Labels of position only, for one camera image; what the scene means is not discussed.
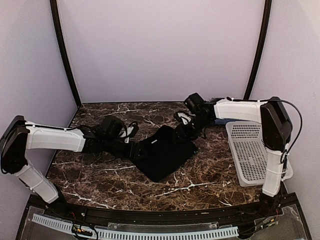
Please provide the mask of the black garment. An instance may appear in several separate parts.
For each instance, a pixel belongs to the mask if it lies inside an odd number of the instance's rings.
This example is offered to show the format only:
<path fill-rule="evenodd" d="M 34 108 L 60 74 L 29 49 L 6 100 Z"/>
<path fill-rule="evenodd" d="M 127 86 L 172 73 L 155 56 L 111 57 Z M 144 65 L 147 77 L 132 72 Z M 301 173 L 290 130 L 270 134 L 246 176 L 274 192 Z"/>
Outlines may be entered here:
<path fill-rule="evenodd" d="M 174 133 L 172 127 L 163 125 L 152 136 L 139 142 L 147 156 L 132 163 L 152 182 L 160 182 L 198 152 L 192 141 L 175 143 Z"/>

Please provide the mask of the blue checkered shirt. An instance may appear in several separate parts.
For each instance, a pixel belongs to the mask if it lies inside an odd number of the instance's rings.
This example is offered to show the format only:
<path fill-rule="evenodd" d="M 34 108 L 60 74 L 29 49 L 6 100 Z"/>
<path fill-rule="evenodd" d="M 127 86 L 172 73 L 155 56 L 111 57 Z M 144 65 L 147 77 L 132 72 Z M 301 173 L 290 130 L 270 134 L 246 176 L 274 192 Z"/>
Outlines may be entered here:
<path fill-rule="evenodd" d="M 226 118 L 226 119 L 215 119 L 213 121 L 213 125 L 226 125 L 227 123 L 229 122 L 234 122 L 235 119 L 229 119 L 229 118 Z"/>

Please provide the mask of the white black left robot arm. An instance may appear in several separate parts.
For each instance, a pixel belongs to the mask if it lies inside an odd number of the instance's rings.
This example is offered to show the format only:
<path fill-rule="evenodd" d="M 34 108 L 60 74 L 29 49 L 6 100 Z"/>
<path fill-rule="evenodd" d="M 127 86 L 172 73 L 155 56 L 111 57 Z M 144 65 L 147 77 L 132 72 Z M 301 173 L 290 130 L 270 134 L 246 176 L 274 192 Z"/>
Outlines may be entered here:
<path fill-rule="evenodd" d="M 110 153 L 118 158 L 144 160 L 148 153 L 141 142 L 132 141 L 139 126 L 129 126 L 115 116 L 106 116 L 95 126 L 56 127 L 36 124 L 17 115 L 0 138 L 0 170 L 16 176 L 31 191 L 50 204 L 60 218 L 67 218 L 70 206 L 64 196 L 27 159 L 29 150 L 70 151 L 74 153 Z"/>

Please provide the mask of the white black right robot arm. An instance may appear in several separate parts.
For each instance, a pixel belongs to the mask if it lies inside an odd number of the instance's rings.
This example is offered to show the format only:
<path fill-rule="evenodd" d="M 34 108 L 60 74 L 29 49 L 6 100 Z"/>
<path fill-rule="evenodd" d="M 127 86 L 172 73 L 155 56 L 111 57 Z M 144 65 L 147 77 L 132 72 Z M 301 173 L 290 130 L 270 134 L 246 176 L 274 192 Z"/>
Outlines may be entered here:
<path fill-rule="evenodd" d="M 266 217 L 280 202 L 282 181 L 292 176 L 288 155 L 297 140 L 292 138 L 293 124 L 285 105 L 293 107 L 294 104 L 276 96 L 205 101 L 194 93 L 184 105 L 190 113 L 178 111 L 174 114 L 180 122 L 175 129 L 176 140 L 205 138 L 209 125 L 226 121 L 239 183 L 243 187 L 262 186 L 255 213 Z"/>

